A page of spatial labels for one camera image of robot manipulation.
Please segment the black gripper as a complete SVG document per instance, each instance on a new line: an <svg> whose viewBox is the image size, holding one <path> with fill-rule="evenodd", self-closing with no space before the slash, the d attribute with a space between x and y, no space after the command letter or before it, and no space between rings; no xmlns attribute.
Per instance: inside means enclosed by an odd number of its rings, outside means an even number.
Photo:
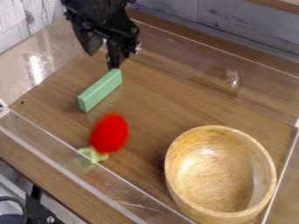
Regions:
<svg viewBox="0 0 299 224"><path fill-rule="evenodd" d="M108 69L120 68L130 53L136 53L140 29L127 14L135 0L60 0L66 18L84 52L92 56L107 42Z"/></svg>

